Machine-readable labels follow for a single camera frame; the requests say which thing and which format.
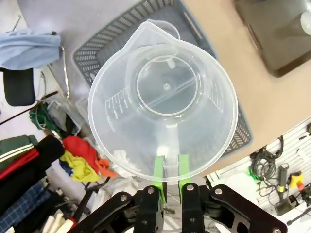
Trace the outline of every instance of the yellow tool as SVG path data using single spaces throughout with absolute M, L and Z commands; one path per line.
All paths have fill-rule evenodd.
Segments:
M 305 185 L 302 183 L 305 179 L 305 175 L 299 171 L 296 173 L 292 173 L 289 178 L 289 187 L 290 188 L 298 188 L 299 191 L 305 188 Z

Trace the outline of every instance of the clear plastic measuring cup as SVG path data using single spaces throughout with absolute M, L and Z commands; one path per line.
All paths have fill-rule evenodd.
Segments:
M 97 74 L 88 115 L 113 162 L 145 179 L 177 181 L 223 154 L 238 104 L 231 80 L 211 55 L 144 22 Z M 181 156 L 189 168 L 181 167 Z M 162 175 L 154 173 L 158 157 L 164 158 Z

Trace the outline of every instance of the plaid fabric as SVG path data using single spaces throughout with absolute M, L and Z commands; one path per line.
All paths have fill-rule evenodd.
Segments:
M 10 227 L 16 226 L 50 196 L 49 192 L 44 190 L 41 181 L 36 183 L 5 211 L 4 215 L 0 218 L 0 233 L 4 233 Z

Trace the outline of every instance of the green cloth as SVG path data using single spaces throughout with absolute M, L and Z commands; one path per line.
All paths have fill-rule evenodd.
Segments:
M 34 148 L 37 143 L 33 135 L 11 137 L 0 141 L 0 171 Z

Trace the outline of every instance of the red garment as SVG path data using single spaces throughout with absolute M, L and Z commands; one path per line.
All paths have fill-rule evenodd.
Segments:
M 97 151 L 87 141 L 77 136 L 68 136 L 63 139 L 63 144 L 65 149 L 73 156 L 84 158 L 98 174 L 98 166 L 95 163 L 97 160 Z
M 33 160 L 38 156 L 39 152 L 35 148 L 31 149 L 27 154 L 18 158 L 17 160 L 9 164 L 5 169 L 0 171 L 0 179 L 4 178 L 12 171 L 15 171 L 16 169 L 20 168 L 21 166 L 25 165 L 26 163 L 28 163 L 29 161 Z

